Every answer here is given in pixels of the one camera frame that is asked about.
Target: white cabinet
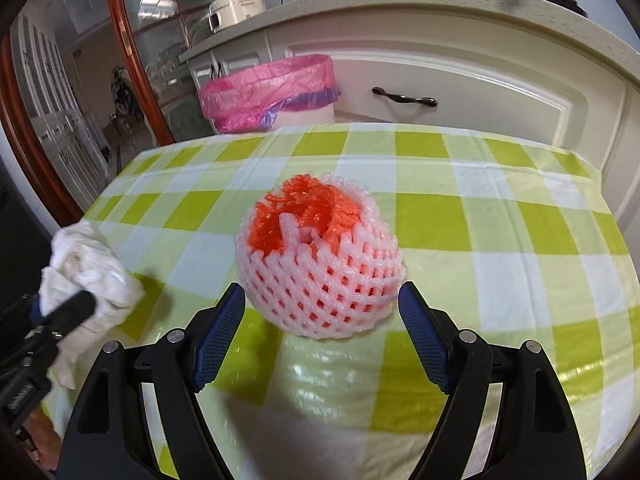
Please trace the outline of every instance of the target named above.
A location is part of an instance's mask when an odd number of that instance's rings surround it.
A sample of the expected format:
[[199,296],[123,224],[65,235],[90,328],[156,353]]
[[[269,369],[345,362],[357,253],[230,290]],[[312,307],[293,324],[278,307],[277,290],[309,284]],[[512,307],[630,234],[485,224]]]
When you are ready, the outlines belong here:
[[234,42],[221,45],[212,51],[214,66],[222,69],[223,75],[230,75],[245,68],[271,61],[268,38],[264,32],[254,32],[242,38],[242,49]]
[[213,60],[212,53],[207,52],[190,62],[189,70],[196,87],[200,90],[206,85],[207,81],[218,76],[219,68]]
[[[626,82],[564,44],[517,28],[412,9],[327,13],[270,27],[274,59],[329,54],[338,117],[472,128],[575,150],[603,168]],[[247,52],[244,38],[226,44]],[[381,87],[431,97],[398,104]]]
[[107,164],[73,96],[53,34],[37,21],[24,10],[11,29],[18,85],[44,152],[86,211],[106,186]]

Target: drawer handle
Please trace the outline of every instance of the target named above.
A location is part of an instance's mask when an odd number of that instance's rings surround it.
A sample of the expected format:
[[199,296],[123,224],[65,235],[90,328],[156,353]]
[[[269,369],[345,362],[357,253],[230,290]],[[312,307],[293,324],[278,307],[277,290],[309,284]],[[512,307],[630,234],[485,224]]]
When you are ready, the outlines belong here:
[[438,106],[438,102],[436,101],[436,99],[433,99],[431,97],[407,97],[400,94],[388,94],[379,86],[374,86],[371,91],[375,95],[382,95],[396,103],[416,103],[419,105],[428,106],[429,108],[435,108],[436,106]]
[[120,38],[122,39],[122,45],[124,46],[124,51],[127,54],[127,57],[133,56],[133,49],[131,48],[131,42],[129,41],[129,34],[127,33],[127,27],[125,27],[124,22],[120,20],[118,22],[118,28],[120,29]]

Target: pink foam net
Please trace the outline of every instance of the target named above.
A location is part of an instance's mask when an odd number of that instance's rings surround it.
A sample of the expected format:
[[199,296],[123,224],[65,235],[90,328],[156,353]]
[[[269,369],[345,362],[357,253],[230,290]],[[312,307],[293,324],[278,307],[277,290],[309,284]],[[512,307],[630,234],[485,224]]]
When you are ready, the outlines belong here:
[[284,250],[266,256],[248,243],[256,216],[242,220],[236,243],[238,280],[252,305],[283,330],[312,339],[342,338],[372,328],[391,314],[404,280],[398,240],[381,220],[378,206],[354,182],[325,175],[362,207],[360,222],[340,236],[338,253],[318,233],[300,228],[291,213],[281,213]]
[[212,79],[198,95],[202,113],[214,120],[220,132],[238,133],[268,129],[281,109],[327,106],[335,102],[338,92],[331,58],[311,54]]

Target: fruit in foam net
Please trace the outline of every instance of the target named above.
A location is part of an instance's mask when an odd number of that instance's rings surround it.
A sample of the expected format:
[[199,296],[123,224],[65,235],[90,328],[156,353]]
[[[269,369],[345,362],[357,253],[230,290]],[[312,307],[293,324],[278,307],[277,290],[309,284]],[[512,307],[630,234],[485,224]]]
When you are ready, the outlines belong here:
[[242,220],[238,280],[273,324],[313,339],[348,337],[388,316],[404,280],[398,240],[354,182],[296,175]]

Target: table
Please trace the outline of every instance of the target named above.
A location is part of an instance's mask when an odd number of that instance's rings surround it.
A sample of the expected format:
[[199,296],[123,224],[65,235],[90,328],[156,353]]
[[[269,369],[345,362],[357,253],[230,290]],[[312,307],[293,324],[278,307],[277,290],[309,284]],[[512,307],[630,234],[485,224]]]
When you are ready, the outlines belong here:
[[[407,279],[489,343],[545,348],[594,476],[640,413],[640,285],[600,194],[571,152],[513,137],[404,124],[331,124],[217,136],[149,150],[86,217],[146,298],[120,327],[153,342],[215,304],[236,277],[248,208],[298,173],[367,186],[398,237]],[[488,452],[492,388],[466,472]],[[150,416],[157,415],[147,389]],[[397,309],[372,331],[312,341],[250,305],[216,381],[198,400],[235,478],[405,479],[445,397]],[[158,423],[161,467],[172,462]]]

